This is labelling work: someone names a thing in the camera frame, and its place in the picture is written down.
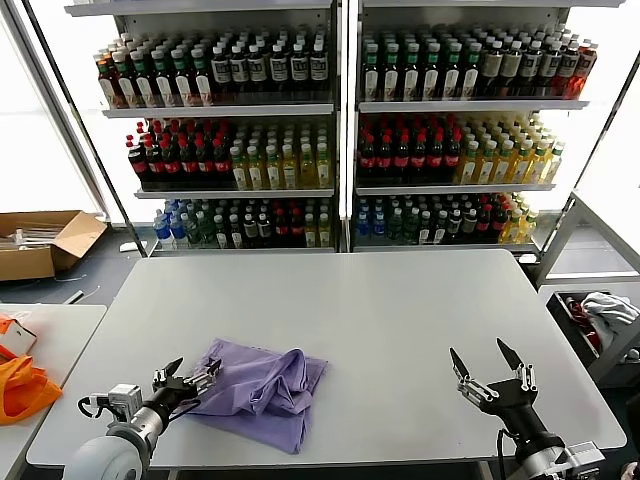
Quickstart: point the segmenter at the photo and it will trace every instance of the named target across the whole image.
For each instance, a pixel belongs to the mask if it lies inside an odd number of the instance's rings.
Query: yellow bottle
[[[511,140],[505,140],[502,142],[502,148],[500,149],[499,156],[493,162],[493,170],[489,174],[489,183],[502,184],[508,183],[505,181],[505,176],[509,165],[511,164],[511,152],[513,151],[513,142]]]
[[[293,147],[289,144],[282,146],[282,171],[284,174],[284,188],[295,190],[298,188],[298,162],[293,155]]]
[[[487,140],[484,145],[482,155],[476,155],[476,168],[471,178],[474,185],[486,185],[489,183],[489,176],[493,170],[494,154],[498,143],[495,140]]]
[[[529,163],[531,163],[527,157],[529,156],[532,146],[533,142],[531,140],[522,142],[518,156],[512,158],[509,162],[509,168],[507,169],[504,179],[505,183],[522,183],[524,174],[527,173],[527,168],[529,168]]]
[[[304,188],[317,187],[316,162],[313,159],[311,145],[303,143],[300,149],[302,152],[300,157],[300,182]]]
[[[527,171],[524,174],[522,183],[531,183],[534,185],[540,183],[540,180],[542,179],[542,172],[547,166],[545,155],[547,153],[548,147],[549,144],[546,140],[540,140],[540,143],[538,143],[538,148],[536,148],[536,152],[531,159],[531,163],[529,164],[529,168],[527,168]]]
[[[473,173],[477,167],[478,142],[475,140],[469,142],[467,150],[460,162],[460,185],[469,185],[473,177]]]
[[[318,157],[316,159],[318,166],[318,187],[327,188],[331,184],[331,161],[329,160],[329,152],[326,143],[318,144]]]
[[[522,210],[516,208],[511,212],[511,218],[507,222],[507,225],[502,230],[498,243],[516,243],[518,239],[518,233],[520,233],[520,218],[522,217]]]

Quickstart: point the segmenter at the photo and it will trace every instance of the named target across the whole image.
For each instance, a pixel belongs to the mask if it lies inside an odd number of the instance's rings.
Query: shelf board
[[[401,112],[516,112],[524,110],[581,110],[582,100],[434,100],[430,102],[360,102],[360,113]]]
[[[539,254],[540,250],[533,243],[517,243],[517,244],[460,244],[460,245],[360,245],[354,246],[353,251],[356,253],[364,252],[415,252],[417,250],[434,251],[434,250],[495,250],[501,248],[511,253]]]
[[[364,7],[611,7],[625,0],[363,0]]]
[[[456,193],[496,193],[496,192],[546,192],[555,185],[527,185],[519,183],[503,185],[398,185],[393,187],[356,187],[361,197],[374,195],[433,195]]]
[[[214,107],[123,108],[103,110],[107,118],[263,117],[329,115],[333,103],[279,105],[220,105]]]
[[[331,0],[98,0],[69,5],[72,17],[163,13],[238,12],[245,10],[309,10],[331,7]]]
[[[330,198],[333,188],[308,190],[181,190],[171,192],[145,192],[140,189],[135,196],[140,199],[171,200],[174,198],[223,199],[223,198]]]

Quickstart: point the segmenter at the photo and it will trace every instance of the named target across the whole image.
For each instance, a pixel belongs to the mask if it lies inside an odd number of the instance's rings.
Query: orange cloth
[[[47,372],[26,355],[0,365],[0,425],[10,425],[48,407],[62,395]]]

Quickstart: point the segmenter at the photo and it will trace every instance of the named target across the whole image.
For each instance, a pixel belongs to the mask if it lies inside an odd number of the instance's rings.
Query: tabletop
[[[21,323],[38,336],[29,352],[34,365],[64,386],[69,373],[95,332],[106,307],[94,305],[16,305],[0,303],[0,313],[32,312]],[[20,469],[24,454],[48,409],[13,425],[0,427],[0,479]]]
[[[186,416],[159,439],[152,467],[225,469],[442,462],[496,455],[500,421],[456,390],[449,347],[476,378],[510,378],[496,337],[533,363],[535,407],[566,443],[626,437],[596,386],[502,250],[269,254],[139,261],[53,407],[27,460],[65,464],[111,419],[79,398],[118,383],[151,392],[154,369],[185,373],[216,337],[329,361],[302,451],[288,455]],[[59,442],[60,432],[67,441]],[[505,442],[511,454],[511,442]]]

